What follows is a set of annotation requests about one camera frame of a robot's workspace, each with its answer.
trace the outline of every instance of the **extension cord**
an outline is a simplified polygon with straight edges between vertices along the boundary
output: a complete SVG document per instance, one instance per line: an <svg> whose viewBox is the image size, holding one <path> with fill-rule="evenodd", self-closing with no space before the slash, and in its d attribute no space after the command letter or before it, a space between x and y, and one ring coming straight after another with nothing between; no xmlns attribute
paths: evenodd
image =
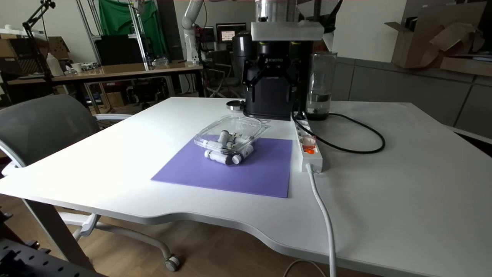
<svg viewBox="0 0 492 277"><path fill-rule="evenodd" d="M302 125L303 128L311 130L309 122L308 121L297 121L299 125ZM319 148L317 139L312 138L311 134L308 134L306 131L303 131L302 128L299 128L294 122L294 127L297 130L297 138L299 138L299 145L300 145L300 151L303 154L302 158L302 171L306 173L306 165L312 165L314 173L322 173L323 171L323 156L322 151Z"/></svg>

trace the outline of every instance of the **white desk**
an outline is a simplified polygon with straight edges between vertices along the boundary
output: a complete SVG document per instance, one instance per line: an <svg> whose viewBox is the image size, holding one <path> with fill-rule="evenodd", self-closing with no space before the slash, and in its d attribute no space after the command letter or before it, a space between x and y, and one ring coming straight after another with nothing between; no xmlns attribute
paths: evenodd
<svg viewBox="0 0 492 277"><path fill-rule="evenodd" d="M289 199L151 181L202 128L228 114L225 104L171 99L0 181L0 193L143 225L197 221L237 228L279 253L326 262L322 215L299 171L295 144ZM335 225L340 265L383 276L489 276L492 161L412 105L334 104L332 110L388 139L388 150L375 156L323 148L328 171L317 181ZM294 139L291 125L272 122L265 138ZM314 130L354 148L378 144L338 119Z"/></svg>

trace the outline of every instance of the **desk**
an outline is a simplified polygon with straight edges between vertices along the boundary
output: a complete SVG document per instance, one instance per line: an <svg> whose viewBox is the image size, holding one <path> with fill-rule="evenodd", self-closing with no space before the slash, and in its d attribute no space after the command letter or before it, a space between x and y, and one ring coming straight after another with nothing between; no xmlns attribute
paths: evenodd
<svg viewBox="0 0 492 277"><path fill-rule="evenodd" d="M189 64L169 64L159 65L149 71L143 68L142 64L132 65L112 65L102 67L96 71L86 71L82 74L71 76L57 76L53 78L53 85L85 85L85 84L97 84L97 82L116 82L116 81L134 81L134 79L148 79L157 76L179 76L179 74L194 74L196 76L196 90L200 98L205 98L203 85L202 85L202 67L189 65ZM43 79L16 79L6 82L8 87L22 87L22 85L39 85L45 84Z"/></svg>
<svg viewBox="0 0 492 277"><path fill-rule="evenodd" d="M279 253L326 262L325 225L300 173L297 145L289 199L151 181L202 128L229 113L226 102L169 99L0 181L0 193L142 225L196 221L237 228ZM340 267L380 276L489 276L491 158L414 105L335 102L332 110L388 139L388 150L375 156L323 148L328 170L317 182L334 221ZM352 148L378 145L340 119L314 130ZM295 133L291 122L271 122L265 138ZM88 161L91 173L80 174Z"/></svg>

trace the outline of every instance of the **purple paper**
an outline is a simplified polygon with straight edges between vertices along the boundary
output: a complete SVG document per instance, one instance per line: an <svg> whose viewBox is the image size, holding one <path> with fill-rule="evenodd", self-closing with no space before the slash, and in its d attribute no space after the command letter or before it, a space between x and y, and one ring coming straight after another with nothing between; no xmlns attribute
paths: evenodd
<svg viewBox="0 0 492 277"><path fill-rule="evenodd" d="M286 199L291 182L292 141L259 139L255 151L237 167L208 161L189 142L152 181Z"/></svg>

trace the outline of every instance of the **floor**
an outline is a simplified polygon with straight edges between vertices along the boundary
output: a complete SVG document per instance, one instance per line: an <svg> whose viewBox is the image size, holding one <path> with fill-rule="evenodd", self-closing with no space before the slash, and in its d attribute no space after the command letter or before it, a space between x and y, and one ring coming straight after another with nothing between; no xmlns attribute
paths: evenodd
<svg viewBox="0 0 492 277"><path fill-rule="evenodd" d="M3 213L14 216L6 225L20 239L25 242L37 241L42 248L53 250L53 256L62 258L20 201L0 196L0 207ZM117 277L282 277L288 265L295 261L274 253L249 235L228 228L196 222L146 228L126 224L125 227L162 238L183 261L183 268L169 273L157 250L125 238L94 231L89 238L82 239L80 245L100 275ZM338 273L340 277L371 277L348 270ZM320 275L312 265L302 264L289 273L289 277L320 277Z"/></svg>

